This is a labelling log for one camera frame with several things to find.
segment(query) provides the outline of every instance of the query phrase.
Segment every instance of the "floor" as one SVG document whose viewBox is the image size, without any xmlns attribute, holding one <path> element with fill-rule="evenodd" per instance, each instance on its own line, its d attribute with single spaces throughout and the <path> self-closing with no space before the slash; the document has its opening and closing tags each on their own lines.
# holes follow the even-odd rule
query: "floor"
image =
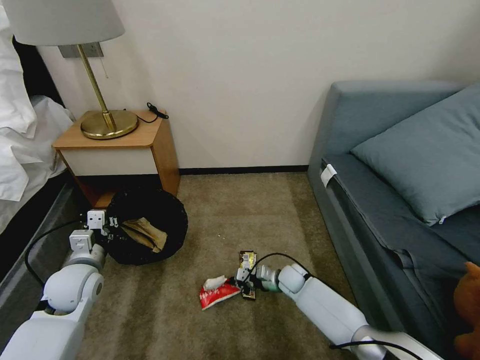
<svg viewBox="0 0 480 360">
<path fill-rule="evenodd" d="M 178 197 L 189 217 L 182 249 L 143 266 L 107 259 L 78 359 L 353 359 L 281 293 L 201 311 L 205 279 L 232 276 L 252 249 L 293 256 L 353 301 L 305 173 L 183 176 Z"/>
</svg>

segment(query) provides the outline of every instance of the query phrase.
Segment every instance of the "wooden nightstand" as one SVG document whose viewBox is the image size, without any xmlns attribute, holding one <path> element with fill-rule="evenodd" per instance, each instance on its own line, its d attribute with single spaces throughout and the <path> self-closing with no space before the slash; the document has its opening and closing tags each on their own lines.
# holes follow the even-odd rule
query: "wooden nightstand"
<svg viewBox="0 0 480 360">
<path fill-rule="evenodd" d="M 146 121 L 150 111 L 134 111 Z M 168 120 L 139 121 L 138 128 L 123 137 L 93 140 L 82 135 L 78 119 L 53 147 L 73 174 L 75 181 L 96 209 L 105 209 L 116 191 L 126 186 L 158 182 L 176 195 L 180 182 L 177 153 Z"/>
</svg>

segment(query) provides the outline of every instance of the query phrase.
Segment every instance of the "black baseboard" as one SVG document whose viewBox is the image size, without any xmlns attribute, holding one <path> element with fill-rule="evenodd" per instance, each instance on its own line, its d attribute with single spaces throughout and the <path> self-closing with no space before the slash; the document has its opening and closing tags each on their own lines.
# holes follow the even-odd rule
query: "black baseboard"
<svg viewBox="0 0 480 360">
<path fill-rule="evenodd" d="M 303 173 L 308 165 L 246 166 L 246 167 L 192 167 L 180 169 L 180 175 Z"/>
</svg>

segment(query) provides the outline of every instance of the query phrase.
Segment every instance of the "stuffed toy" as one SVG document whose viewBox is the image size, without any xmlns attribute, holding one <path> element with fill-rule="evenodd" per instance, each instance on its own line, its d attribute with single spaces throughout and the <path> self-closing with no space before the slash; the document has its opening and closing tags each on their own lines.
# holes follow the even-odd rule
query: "stuffed toy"
<svg viewBox="0 0 480 360">
<path fill-rule="evenodd" d="M 455 349 L 467 359 L 480 360 L 480 267 L 466 262 L 467 273 L 453 293 L 457 313 L 473 327 L 473 332 L 455 338 Z"/>
</svg>

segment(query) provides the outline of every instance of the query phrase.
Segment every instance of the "food wrapper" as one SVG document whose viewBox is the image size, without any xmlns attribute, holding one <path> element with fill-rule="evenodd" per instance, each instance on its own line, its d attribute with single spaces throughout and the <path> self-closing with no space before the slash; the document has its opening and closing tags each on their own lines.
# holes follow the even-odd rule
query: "food wrapper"
<svg viewBox="0 0 480 360">
<path fill-rule="evenodd" d="M 220 282 L 221 276 L 215 278 L 215 279 L 208 279 L 205 281 L 204 286 L 202 286 L 200 293 L 198 296 L 200 297 L 200 304 L 201 304 L 201 310 L 208 309 L 212 307 L 213 305 L 222 302 L 226 299 L 229 299 L 237 294 L 240 294 L 242 289 L 240 289 L 233 278 L 226 279 L 223 281 L 222 284 L 220 284 L 216 288 L 212 288 L 213 286 L 216 286 Z"/>
<path fill-rule="evenodd" d="M 242 250 L 240 251 L 240 269 L 252 270 L 255 263 L 257 262 L 257 253 L 251 250 Z M 247 286 L 244 287 L 243 292 L 241 293 L 242 298 L 255 300 L 255 286 L 251 281 L 245 283 Z"/>
</svg>

